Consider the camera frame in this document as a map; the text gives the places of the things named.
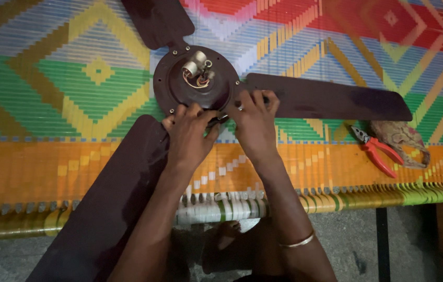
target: fan motor housing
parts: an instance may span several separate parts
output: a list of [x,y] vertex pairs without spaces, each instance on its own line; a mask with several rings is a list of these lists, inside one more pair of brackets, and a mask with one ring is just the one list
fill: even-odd
[[[223,111],[229,103],[234,103],[235,93],[240,88],[239,76],[224,56],[202,46],[190,46],[188,52],[181,54],[176,52],[174,55],[173,51],[159,61],[153,77],[155,98],[162,112],[170,115],[179,104],[190,106],[194,102],[203,109]],[[182,70],[197,51],[212,61],[211,71],[215,73],[209,85],[200,89],[185,82]]]

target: fan blade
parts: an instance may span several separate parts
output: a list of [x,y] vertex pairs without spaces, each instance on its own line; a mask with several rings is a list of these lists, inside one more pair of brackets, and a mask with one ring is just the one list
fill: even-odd
[[169,138],[140,116],[27,281],[106,281],[166,165]]
[[250,73],[247,88],[272,90],[281,101],[277,118],[411,121],[396,92],[332,82]]
[[121,0],[145,45],[180,46],[195,27],[178,0]]

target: red-handled pliers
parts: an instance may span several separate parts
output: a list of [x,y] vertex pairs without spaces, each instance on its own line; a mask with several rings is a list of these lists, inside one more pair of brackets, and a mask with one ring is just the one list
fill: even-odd
[[363,145],[361,149],[368,154],[369,159],[376,165],[376,167],[383,171],[387,176],[396,178],[397,175],[393,170],[391,170],[380,158],[376,149],[380,149],[387,156],[389,156],[394,162],[403,165],[403,159],[396,153],[391,147],[381,143],[377,138],[369,136],[366,132],[358,129],[357,127],[351,125],[352,131],[354,131],[355,136],[359,139]]

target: gold bangle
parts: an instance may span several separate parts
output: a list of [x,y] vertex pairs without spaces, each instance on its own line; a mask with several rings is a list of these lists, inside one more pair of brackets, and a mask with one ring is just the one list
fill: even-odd
[[288,249],[289,248],[298,247],[298,246],[302,246],[302,245],[305,245],[306,243],[309,243],[310,241],[312,241],[314,239],[314,235],[315,235],[315,230],[312,230],[312,234],[310,234],[310,236],[308,236],[305,240],[303,240],[303,241],[301,241],[299,243],[296,243],[296,244],[293,244],[293,245],[279,244],[279,246],[283,247],[283,248],[288,248]]

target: concrete floor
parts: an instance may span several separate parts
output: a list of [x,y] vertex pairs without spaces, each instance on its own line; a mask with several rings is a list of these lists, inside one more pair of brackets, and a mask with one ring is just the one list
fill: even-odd
[[[428,207],[388,208],[390,274],[392,281],[437,281],[437,244],[428,228]],[[310,218],[339,281],[377,281],[376,219],[374,209],[311,214]],[[241,221],[250,228],[256,220]],[[202,231],[208,225],[182,227],[180,240],[190,246],[191,281],[233,281],[248,272],[205,275],[195,263]],[[0,240],[0,281],[24,281],[52,237]]]

